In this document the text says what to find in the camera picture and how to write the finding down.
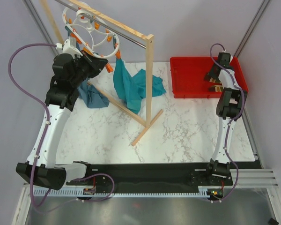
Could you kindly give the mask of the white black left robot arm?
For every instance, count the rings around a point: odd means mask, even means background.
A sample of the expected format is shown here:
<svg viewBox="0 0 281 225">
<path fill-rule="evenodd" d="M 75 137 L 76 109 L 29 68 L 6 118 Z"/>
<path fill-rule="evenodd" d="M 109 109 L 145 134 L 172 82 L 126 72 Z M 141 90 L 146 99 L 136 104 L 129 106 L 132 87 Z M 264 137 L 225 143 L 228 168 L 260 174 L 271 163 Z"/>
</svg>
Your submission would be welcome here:
<svg viewBox="0 0 281 225">
<path fill-rule="evenodd" d="M 65 124 L 79 96 L 83 81 L 98 76 L 108 64 L 107 59 L 96 58 L 86 51 L 81 56 L 62 53 L 53 60 L 54 75 L 44 102 L 43 124 L 26 162 L 18 163 L 16 172 L 29 184 L 59 190 L 66 182 L 77 179 L 87 185 L 93 180 L 88 164 L 74 161 L 56 165 L 56 153 Z"/>
</svg>

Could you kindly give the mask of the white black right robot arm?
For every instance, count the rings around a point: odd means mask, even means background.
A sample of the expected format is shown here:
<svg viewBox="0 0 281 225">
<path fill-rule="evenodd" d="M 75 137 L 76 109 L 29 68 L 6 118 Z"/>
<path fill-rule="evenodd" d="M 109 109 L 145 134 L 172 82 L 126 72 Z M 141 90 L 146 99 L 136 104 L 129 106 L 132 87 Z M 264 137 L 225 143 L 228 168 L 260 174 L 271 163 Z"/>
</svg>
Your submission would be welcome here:
<svg viewBox="0 0 281 225">
<path fill-rule="evenodd" d="M 204 185 L 221 185 L 222 181 L 230 179 L 230 164 L 233 162 L 229 150 L 232 135 L 237 120 L 242 116 L 247 91 L 237 83 L 235 71 L 230 66 L 233 57 L 226 52 L 218 54 L 218 60 L 208 75 L 219 81 L 222 85 L 222 93 L 216 107 L 216 115 L 219 118 L 219 131 L 214 153 L 207 165 L 207 171 L 203 175 Z"/>
</svg>

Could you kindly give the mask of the white round clip hanger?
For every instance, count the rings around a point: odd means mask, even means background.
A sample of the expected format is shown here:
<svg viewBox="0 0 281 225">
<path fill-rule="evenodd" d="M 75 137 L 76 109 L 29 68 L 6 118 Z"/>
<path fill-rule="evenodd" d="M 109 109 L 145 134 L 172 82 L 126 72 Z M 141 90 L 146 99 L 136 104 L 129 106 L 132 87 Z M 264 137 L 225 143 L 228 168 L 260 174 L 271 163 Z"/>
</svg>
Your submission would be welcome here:
<svg viewBox="0 0 281 225">
<path fill-rule="evenodd" d="M 66 13 L 67 19 L 70 20 L 69 17 L 69 8 L 64 8 L 62 13 Z M 75 17 L 71 19 L 70 26 L 71 32 L 68 32 L 68 35 L 76 40 L 76 45 L 82 47 L 83 50 L 87 51 L 90 55 L 95 56 L 97 58 L 110 58 L 115 56 L 118 49 L 120 49 L 120 40 L 117 34 L 108 30 L 107 28 L 100 26 L 100 30 L 102 33 L 99 33 L 95 30 L 94 23 L 87 17 L 84 17 L 82 13 L 87 13 L 85 10 L 79 8 L 76 12 Z M 107 42 L 107 37 L 109 35 L 116 35 L 117 43 L 113 45 L 112 42 Z M 113 51 L 107 55 L 99 54 L 97 50 L 102 49 L 105 45 L 113 46 Z"/>
</svg>

